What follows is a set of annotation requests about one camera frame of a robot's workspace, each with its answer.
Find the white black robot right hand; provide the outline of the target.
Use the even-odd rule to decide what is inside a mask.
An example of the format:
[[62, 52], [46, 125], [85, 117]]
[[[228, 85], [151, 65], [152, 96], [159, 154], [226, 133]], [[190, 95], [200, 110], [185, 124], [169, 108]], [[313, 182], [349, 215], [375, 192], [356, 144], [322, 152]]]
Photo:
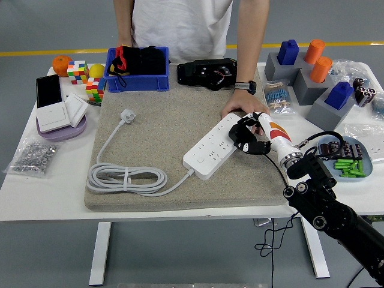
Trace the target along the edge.
[[245, 139], [244, 132], [250, 133], [248, 127], [260, 127], [265, 136], [271, 143], [271, 149], [277, 153], [278, 162], [282, 167], [288, 167], [287, 163], [294, 158], [301, 158], [302, 152], [294, 147], [287, 132], [279, 126], [274, 120], [266, 113], [252, 112], [242, 117], [237, 122], [235, 146], [248, 154], [257, 154], [255, 145], [251, 144], [251, 140]]

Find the person's left hand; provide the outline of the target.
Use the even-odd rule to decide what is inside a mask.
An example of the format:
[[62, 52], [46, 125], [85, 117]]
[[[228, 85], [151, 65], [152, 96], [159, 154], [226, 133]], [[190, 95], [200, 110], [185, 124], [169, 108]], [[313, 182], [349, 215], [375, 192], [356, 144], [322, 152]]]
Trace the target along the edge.
[[221, 117], [224, 118], [227, 114], [235, 110], [241, 110], [246, 114], [252, 112], [263, 112], [268, 115], [270, 114], [269, 109], [262, 102], [260, 102], [254, 95], [249, 94], [244, 89], [234, 90], [232, 96], [221, 111]]

